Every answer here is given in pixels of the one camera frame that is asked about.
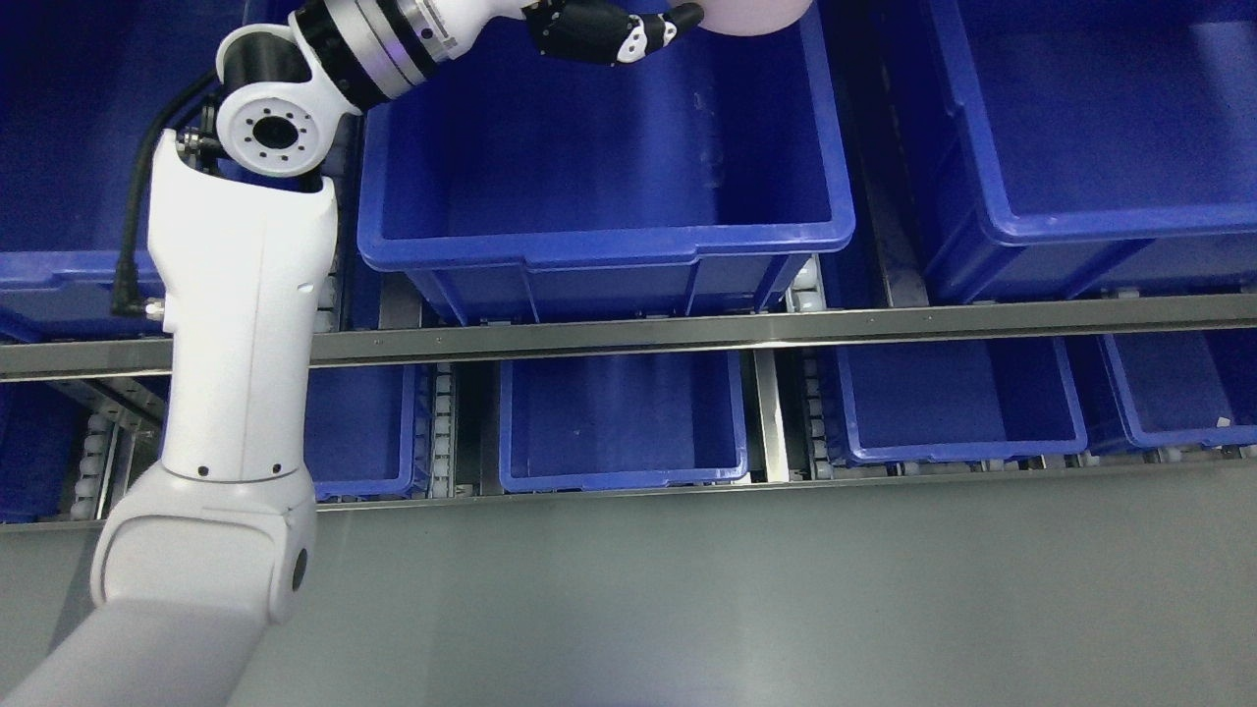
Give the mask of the white robotic hand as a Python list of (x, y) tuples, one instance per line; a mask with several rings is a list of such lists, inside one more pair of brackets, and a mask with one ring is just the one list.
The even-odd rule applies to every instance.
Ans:
[(628, 13), (611, 1), (432, 1), (434, 34), (445, 52), (468, 52), (495, 19), (522, 20), (546, 57), (628, 65), (672, 45), (705, 19), (696, 3), (667, 13)]

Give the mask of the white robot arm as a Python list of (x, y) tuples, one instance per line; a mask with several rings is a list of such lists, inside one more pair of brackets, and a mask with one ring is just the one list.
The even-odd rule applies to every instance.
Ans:
[(109, 512), (91, 559), (93, 609), (5, 706), (224, 706), (265, 632), (295, 609), (316, 540), (304, 460), (310, 337), (334, 259), (338, 204), (319, 174), (341, 121), (397, 99), (463, 57), (497, 18), (543, 55), (628, 65), (700, 26), (703, 6), (628, 13), (612, 1), (305, 1), (283, 24), (221, 40), (214, 138), (300, 191), (206, 174), (167, 117), (132, 181), (147, 192), (161, 301), (132, 287), (118, 313), (172, 337), (157, 460)]

